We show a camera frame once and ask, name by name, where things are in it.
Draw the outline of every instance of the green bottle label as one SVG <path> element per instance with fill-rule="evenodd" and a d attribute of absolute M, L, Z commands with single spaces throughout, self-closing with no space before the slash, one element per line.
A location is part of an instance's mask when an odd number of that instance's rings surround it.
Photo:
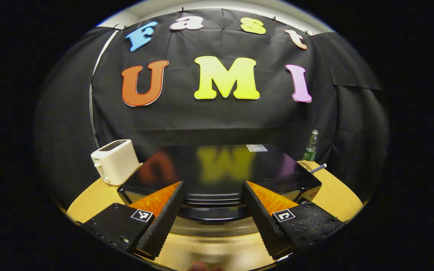
<path fill-rule="evenodd" d="M 306 161 L 314 161 L 315 156 L 316 156 L 315 152 L 307 151 L 307 150 L 304 152 L 304 160 Z"/>

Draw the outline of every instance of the striped straw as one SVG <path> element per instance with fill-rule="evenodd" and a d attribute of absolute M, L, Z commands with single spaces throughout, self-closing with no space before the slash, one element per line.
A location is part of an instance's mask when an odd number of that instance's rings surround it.
<path fill-rule="evenodd" d="M 321 170 L 321 169 L 323 169 L 323 168 L 325 168 L 325 167 L 327 167 L 327 165 L 324 163 L 324 164 L 320 165 L 319 167 L 317 167 L 317 168 L 311 170 L 309 173 L 313 174 L 314 172 L 316 172 L 316 171 L 318 171 L 318 170 Z"/>

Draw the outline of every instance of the wooden table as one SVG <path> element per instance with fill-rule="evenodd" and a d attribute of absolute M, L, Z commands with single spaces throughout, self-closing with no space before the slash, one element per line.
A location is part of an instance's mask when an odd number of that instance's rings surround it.
<path fill-rule="evenodd" d="M 298 163 L 308 171 L 319 166 L 315 162 Z M 314 175 L 322 182 L 322 187 L 312 202 L 322 209 L 346 221 L 363 207 L 351 189 L 327 170 L 322 169 Z M 117 187 L 107 185 L 100 178 L 74 200 L 67 215 L 84 223 L 114 202 L 124 204 Z M 207 263 L 210 268 L 220 266 L 225 271 L 256 269 L 276 262 L 267 253 L 259 233 L 223 237 L 169 233 L 160 255 L 152 262 L 185 271 L 195 260 Z"/>

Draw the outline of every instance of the toaster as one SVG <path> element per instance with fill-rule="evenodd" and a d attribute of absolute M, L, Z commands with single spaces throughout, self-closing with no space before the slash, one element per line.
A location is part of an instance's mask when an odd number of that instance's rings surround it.
<path fill-rule="evenodd" d="M 91 154 L 102 180 L 110 185 L 121 185 L 140 167 L 133 144 L 129 139 L 115 140 Z"/>

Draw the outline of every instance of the pink letter i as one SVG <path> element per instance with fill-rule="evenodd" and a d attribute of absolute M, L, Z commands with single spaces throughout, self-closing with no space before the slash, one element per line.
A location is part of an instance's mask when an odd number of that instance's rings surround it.
<path fill-rule="evenodd" d="M 312 102 L 312 97 L 307 91 L 306 80 L 304 79 L 304 73 L 306 70 L 303 67 L 291 64 L 287 64 L 286 69 L 291 72 L 292 82 L 294 83 L 294 94 L 292 95 L 292 99 L 296 102 L 302 103 Z"/>

